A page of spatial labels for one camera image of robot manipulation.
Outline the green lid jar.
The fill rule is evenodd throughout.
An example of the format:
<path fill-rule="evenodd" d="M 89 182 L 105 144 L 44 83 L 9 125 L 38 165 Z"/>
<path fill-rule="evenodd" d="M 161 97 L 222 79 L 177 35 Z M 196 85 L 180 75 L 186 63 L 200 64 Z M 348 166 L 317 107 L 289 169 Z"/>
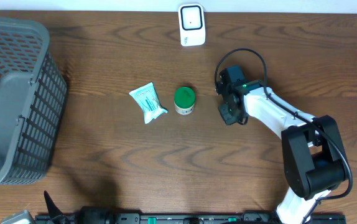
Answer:
<path fill-rule="evenodd" d="M 189 87 L 180 87 L 174 95 L 175 110 L 178 114 L 188 115 L 195 107 L 195 92 Z"/>

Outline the green toilet tissue pack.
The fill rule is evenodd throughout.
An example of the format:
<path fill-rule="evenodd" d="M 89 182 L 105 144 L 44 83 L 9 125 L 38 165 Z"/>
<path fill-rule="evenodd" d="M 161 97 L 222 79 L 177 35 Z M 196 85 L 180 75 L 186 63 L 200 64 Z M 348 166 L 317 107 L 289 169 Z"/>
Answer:
<path fill-rule="evenodd" d="M 133 97 L 143 111 L 145 124 L 157 119 L 163 113 L 168 113 L 168 110 L 161 106 L 152 82 L 130 91 L 129 95 Z"/>

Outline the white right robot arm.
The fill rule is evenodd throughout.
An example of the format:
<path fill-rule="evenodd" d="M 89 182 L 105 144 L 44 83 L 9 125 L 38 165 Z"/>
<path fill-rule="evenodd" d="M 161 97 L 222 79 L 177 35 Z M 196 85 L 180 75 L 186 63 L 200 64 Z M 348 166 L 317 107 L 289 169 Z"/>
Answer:
<path fill-rule="evenodd" d="M 238 66 L 216 69 L 223 97 L 219 112 L 227 125 L 256 118 L 282 141 L 289 189 L 271 213 L 245 214 L 242 223 L 344 223 L 343 215 L 314 215 L 344 181 L 352 181 L 336 121 L 295 109 L 274 94 L 265 80 L 248 81 Z M 45 67 L 38 75 L 12 72 L 0 82 L 0 185 L 31 184 L 49 168 L 67 83 Z"/>

